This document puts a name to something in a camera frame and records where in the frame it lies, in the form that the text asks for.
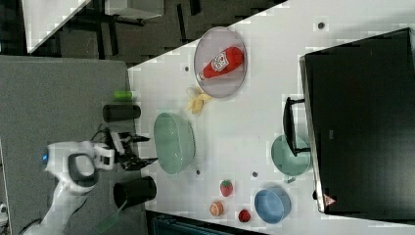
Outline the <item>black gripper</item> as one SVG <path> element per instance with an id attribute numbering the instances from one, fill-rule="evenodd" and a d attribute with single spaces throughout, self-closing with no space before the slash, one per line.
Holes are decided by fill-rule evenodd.
<path id="1" fill-rule="evenodd" d="M 148 142 L 151 138 L 134 135 L 129 132 L 110 132 L 113 148 L 115 149 L 115 162 L 120 163 L 125 170 L 142 169 L 156 162 L 157 158 L 136 159 L 132 150 L 132 142 Z"/>

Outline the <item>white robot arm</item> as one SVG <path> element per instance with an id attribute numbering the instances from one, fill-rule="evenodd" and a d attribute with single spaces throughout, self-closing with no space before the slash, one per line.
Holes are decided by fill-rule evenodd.
<path id="1" fill-rule="evenodd" d="M 154 163 L 154 158 L 141 159 L 132 151 L 137 142 L 148 142 L 145 136 L 115 132 L 107 128 L 105 139 L 96 141 L 58 142 L 47 146 L 42 157 L 45 170 L 57 180 L 52 205 L 45 216 L 24 227 L 19 235 L 64 235 L 69 219 L 86 203 L 99 181 L 101 170 L 140 170 Z"/>

